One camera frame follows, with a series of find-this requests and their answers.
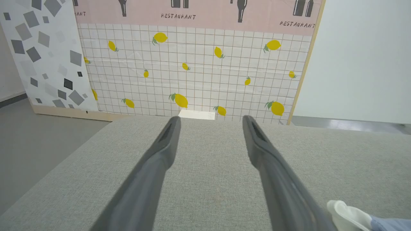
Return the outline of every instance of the pink banner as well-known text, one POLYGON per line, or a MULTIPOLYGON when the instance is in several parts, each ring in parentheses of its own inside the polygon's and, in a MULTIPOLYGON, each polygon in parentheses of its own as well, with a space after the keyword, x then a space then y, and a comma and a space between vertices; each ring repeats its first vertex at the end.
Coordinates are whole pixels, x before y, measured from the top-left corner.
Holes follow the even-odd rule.
POLYGON ((312 35, 321 0, 73 0, 78 23, 312 35))

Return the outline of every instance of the geometric pattern panel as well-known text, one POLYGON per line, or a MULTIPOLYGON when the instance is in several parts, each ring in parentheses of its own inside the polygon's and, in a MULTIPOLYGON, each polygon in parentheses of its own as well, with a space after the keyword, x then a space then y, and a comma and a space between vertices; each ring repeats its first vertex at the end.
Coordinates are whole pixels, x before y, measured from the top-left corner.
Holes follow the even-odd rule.
POLYGON ((31 102, 98 111, 93 97, 82 96, 93 92, 71 1, 1 1, 0 9, 0 22, 31 102))

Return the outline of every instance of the white wall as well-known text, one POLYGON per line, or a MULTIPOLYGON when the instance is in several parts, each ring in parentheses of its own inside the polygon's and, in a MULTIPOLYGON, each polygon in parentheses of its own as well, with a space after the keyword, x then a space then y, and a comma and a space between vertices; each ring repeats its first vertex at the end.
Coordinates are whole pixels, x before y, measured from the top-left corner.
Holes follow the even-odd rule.
POLYGON ((24 93, 16 64, 0 25, 0 102, 24 93))
POLYGON ((327 0, 294 115, 411 124, 410 9, 327 0))

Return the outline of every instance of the grid pattern backdrop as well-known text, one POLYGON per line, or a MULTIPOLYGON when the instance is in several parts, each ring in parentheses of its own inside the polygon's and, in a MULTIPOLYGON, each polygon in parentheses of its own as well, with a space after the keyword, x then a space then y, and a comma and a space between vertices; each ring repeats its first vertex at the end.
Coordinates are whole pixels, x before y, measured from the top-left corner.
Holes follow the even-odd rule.
POLYGON ((183 108, 169 99, 178 93, 188 110, 226 109, 217 120, 286 124, 307 58, 311 36, 152 25, 78 24, 87 71, 99 110, 118 114, 176 116, 183 108), (158 32, 164 43, 153 44, 158 32), (271 40, 281 47, 264 52, 271 40), (118 51, 109 48, 112 41, 118 51), (224 58, 214 55, 219 47, 224 58), (186 63, 190 70, 185 70, 186 63), (290 78, 289 72, 295 73, 290 78), (247 77, 251 82, 245 85, 247 77), (122 99, 130 99, 135 108, 122 99), (284 105, 282 116, 265 107, 284 105))

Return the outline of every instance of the backdrop board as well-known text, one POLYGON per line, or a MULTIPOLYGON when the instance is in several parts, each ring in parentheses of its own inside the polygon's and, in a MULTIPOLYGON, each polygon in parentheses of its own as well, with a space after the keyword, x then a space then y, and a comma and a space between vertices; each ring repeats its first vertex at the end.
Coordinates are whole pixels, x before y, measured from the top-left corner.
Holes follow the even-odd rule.
POLYGON ((33 105, 98 111, 71 1, 0 1, 0 22, 33 105))
POLYGON ((101 112, 275 124, 290 118, 322 3, 73 0, 101 112))

